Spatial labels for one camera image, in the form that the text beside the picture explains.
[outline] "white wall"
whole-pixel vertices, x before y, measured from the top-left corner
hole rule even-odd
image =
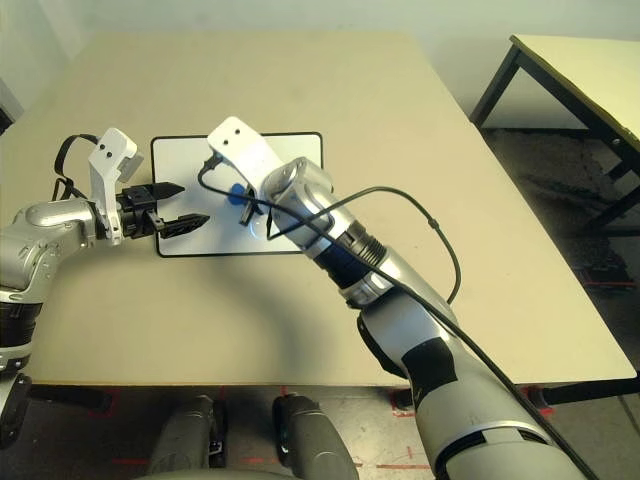
[[[75,43],[76,49],[92,32],[103,30],[405,31],[419,39],[432,65],[467,113],[507,51],[511,33],[640,40],[638,0],[41,0],[40,3],[52,1],[66,4],[75,16],[75,23],[72,19],[66,25],[75,25],[76,33],[71,36],[80,39]],[[66,29],[58,30],[59,36],[69,36],[64,34]],[[522,73],[491,121],[504,126],[575,125],[555,100]]]
[[[67,0],[0,1],[0,105],[16,118],[87,43]]]

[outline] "black cable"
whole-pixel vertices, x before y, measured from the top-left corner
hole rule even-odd
[[[377,186],[377,187],[365,188],[364,190],[360,190],[359,192],[356,192],[356,193],[354,193],[352,195],[349,195],[349,196],[343,198],[342,200],[339,200],[339,201],[335,202],[334,204],[328,206],[327,208],[325,208],[323,210],[320,210],[317,213],[314,213],[313,215],[309,215],[308,217],[306,217],[306,219],[308,221],[315,220],[316,218],[319,218],[319,217],[325,215],[326,213],[330,212],[331,210],[334,210],[336,208],[342,207],[343,205],[346,205],[347,203],[350,203],[350,202],[352,202],[354,200],[357,200],[357,199],[362,198],[362,197],[364,197],[366,195],[370,195],[370,194],[376,193],[376,192],[392,193],[394,195],[398,195],[398,196],[404,198],[405,200],[409,201],[416,209],[418,209],[418,211],[422,214],[422,216],[424,216],[427,219],[427,222],[429,223],[429,226],[438,234],[438,237],[440,237],[440,240],[444,244],[445,248],[447,249],[447,252],[449,253],[449,256],[451,257],[451,263],[453,263],[453,270],[455,272],[455,282],[454,282],[453,288],[451,289],[451,293],[449,294],[449,297],[447,298],[447,303],[451,304],[453,302],[453,300],[456,298],[456,295],[458,294],[458,290],[460,290],[460,284],[462,282],[462,272],[460,270],[460,262],[458,261],[458,257],[456,255],[456,252],[453,250],[453,247],[451,246],[451,243],[449,243],[449,240],[447,239],[447,236],[440,229],[440,224],[437,222],[437,220],[435,218],[433,218],[433,216],[431,216],[431,214],[427,211],[426,208],[424,208],[422,206],[422,204],[420,202],[418,202],[415,198],[413,198],[407,192],[405,192],[403,190],[399,190],[397,188],[386,187],[386,186]],[[273,240],[275,238],[278,238],[281,235],[286,235],[287,233],[292,232],[293,230],[295,230],[297,228],[300,228],[301,226],[303,226],[302,223],[296,223],[296,224],[291,225],[290,227],[287,227],[284,230],[276,233],[275,235],[273,235],[271,237],[268,237],[268,239],[269,240]]]
[[[58,154],[56,155],[56,160],[53,164],[53,170],[58,175],[60,175],[60,177],[56,179],[53,185],[53,195],[51,197],[51,201],[56,201],[58,199],[58,189],[60,188],[60,185],[64,185],[64,190],[62,192],[62,195],[60,196],[60,200],[67,200],[68,198],[71,198],[71,195],[73,195],[74,197],[87,198],[84,193],[82,193],[75,187],[73,179],[67,177],[64,174],[64,161],[67,158],[67,153],[69,152],[69,148],[71,148],[73,142],[75,142],[78,138],[87,140],[95,145],[98,144],[99,140],[95,135],[80,133],[78,135],[71,135],[70,137],[66,138],[64,142],[62,142],[62,145],[60,145],[60,149],[58,150]]]
[[[307,220],[307,218],[300,215],[298,212],[291,210],[289,208],[283,207],[281,205],[276,205],[275,203],[268,202],[265,200],[258,200],[254,197],[248,195],[240,195],[231,192],[227,192],[224,190],[220,190],[218,188],[211,187],[207,185],[204,180],[204,174],[207,173],[212,168],[205,162],[205,165],[202,167],[200,172],[198,173],[198,183],[200,186],[206,190],[219,193],[221,195],[225,195],[227,197],[234,197],[242,200],[246,200],[248,202],[252,202],[257,205],[264,205],[269,208],[275,208],[280,210],[287,215],[295,218],[301,225],[313,230],[318,236],[328,240],[331,243],[336,243],[336,239],[331,237],[325,231],[316,226],[311,220]],[[509,377],[496,365],[493,360],[482,350],[482,348],[473,341],[473,339],[467,335],[462,328],[460,328],[457,324],[452,322],[446,314],[442,313],[432,304],[430,304],[426,299],[418,295],[414,292],[410,287],[383,272],[379,268],[374,265],[369,264],[366,260],[360,258],[359,256],[353,254],[349,250],[346,250],[352,255],[353,259],[356,260],[361,265],[367,267],[376,275],[381,276],[389,283],[391,283],[394,287],[402,290],[404,293],[409,295],[412,299],[422,305],[429,313],[431,313],[436,320],[444,327],[448,328],[452,331],[460,340],[462,340],[468,347],[471,349],[473,353],[477,355],[477,357],[489,368],[489,370],[500,380],[500,382],[504,385],[504,387],[515,397],[517,402],[524,408],[529,415],[533,417],[533,419],[542,427],[542,429],[549,435],[549,437],[558,445],[558,447],[571,459],[574,465],[588,478],[591,480],[598,480],[598,477],[595,473],[589,468],[589,466],[585,463],[585,461],[578,455],[578,453],[573,450],[571,445],[560,435],[560,433],[555,429],[551,423],[545,419],[542,414],[538,411],[538,409],[520,392],[518,387],[509,379]]]

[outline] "blue marker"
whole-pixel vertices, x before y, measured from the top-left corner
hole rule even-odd
[[[239,183],[234,183],[231,189],[229,190],[229,193],[233,193],[235,195],[246,195],[244,186],[242,186]],[[227,198],[229,199],[229,203],[231,203],[231,205],[247,204],[247,201],[244,198],[237,198],[237,197],[227,197]]]

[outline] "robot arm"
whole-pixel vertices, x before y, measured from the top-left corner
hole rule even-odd
[[[367,233],[344,206],[316,215],[337,201],[325,172],[304,158],[283,162],[258,133],[233,117],[208,142],[218,161],[234,166],[258,200],[279,207],[272,210],[278,229],[287,231],[327,271],[347,304],[360,310],[358,330],[381,366],[410,381],[417,427],[438,478],[584,478],[458,337],[367,267],[404,284],[457,324],[449,305],[402,257]],[[300,226],[301,217],[314,228]]]
[[[156,202],[184,190],[171,183],[132,186],[116,195],[116,181],[127,181],[141,160],[135,143],[110,128],[89,157],[89,199],[24,208],[0,230],[0,448],[15,441],[24,418],[31,381],[20,370],[29,361],[35,320],[60,263],[97,242],[116,246],[125,237],[181,235],[209,218],[159,218]]]

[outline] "beige table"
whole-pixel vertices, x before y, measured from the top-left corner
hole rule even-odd
[[[617,180],[640,177],[640,42],[601,38],[513,35],[511,49],[469,120],[478,128],[522,68],[610,146],[620,162],[608,172]],[[640,203],[640,186],[591,219],[581,234],[638,236],[640,226],[606,225]]]
[[[154,136],[206,134],[232,114],[260,131],[321,132],[338,194],[388,184],[431,209],[462,264],[460,322],[514,381],[635,375],[474,126],[400,35],[100,37],[3,135],[2,223],[49,197],[70,134],[121,128],[147,156],[132,179],[141,183]],[[74,148],[70,173],[86,178],[89,146]],[[448,294],[449,258],[408,204],[377,195],[353,211]],[[62,266],[28,373],[80,384],[402,383],[378,366],[355,318],[302,255],[162,259],[153,239],[127,241]]]

